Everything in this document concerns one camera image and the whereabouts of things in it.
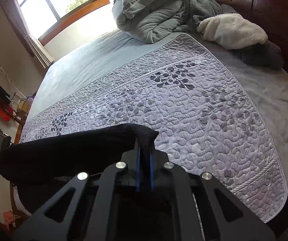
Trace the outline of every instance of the silver screw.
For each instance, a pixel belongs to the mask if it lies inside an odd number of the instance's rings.
[[[172,169],[174,167],[174,164],[172,162],[165,162],[164,163],[164,168],[167,168],[167,169]]]
[[[210,180],[212,178],[212,174],[209,172],[204,172],[202,174],[202,178],[204,178],[205,180]]]
[[[116,163],[116,167],[119,168],[119,169],[125,168],[126,167],[126,163],[122,162],[122,161],[119,161],[119,162]]]
[[[87,179],[88,178],[88,174],[86,172],[81,172],[77,175],[77,178],[79,180],[84,180],[84,179]]]

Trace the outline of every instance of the wooden window frame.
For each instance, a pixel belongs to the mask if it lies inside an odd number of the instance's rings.
[[[57,22],[38,39],[40,43],[44,46],[57,34],[59,34],[62,30],[67,28],[72,23],[76,22],[78,19],[110,3],[109,0],[89,0],[81,4],[80,6],[76,7],[74,10],[70,11],[62,18],[60,18],[56,13],[56,11],[54,12],[55,9],[51,4],[50,0],[46,0],[46,2],[48,3],[48,6],[55,15]]]

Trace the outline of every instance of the cream sherpa blanket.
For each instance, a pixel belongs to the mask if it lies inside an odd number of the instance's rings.
[[[214,41],[227,50],[264,44],[268,40],[260,26],[237,13],[220,14],[205,19],[197,27],[197,31],[202,33],[204,40]]]

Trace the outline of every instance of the gray fitted sheet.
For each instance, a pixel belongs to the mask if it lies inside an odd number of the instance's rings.
[[[55,62],[48,70],[27,120],[122,64],[152,51],[179,33],[145,44],[121,31],[105,34]],[[190,34],[217,57],[249,94],[268,126],[288,183],[288,74],[244,64],[221,46]]]

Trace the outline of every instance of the curtain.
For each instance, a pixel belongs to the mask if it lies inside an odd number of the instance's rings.
[[[34,55],[36,56],[40,64],[45,69],[49,67],[54,62],[54,58],[46,51],[46,49],[38,41],[38,39],[36,39],[36,37],[34,37],[29,31],[29,28],[21,12],[18,1],[1,0],[1,6],[8,19],[12,22],[13,26],[27,41],[28,46],[33,51]]]

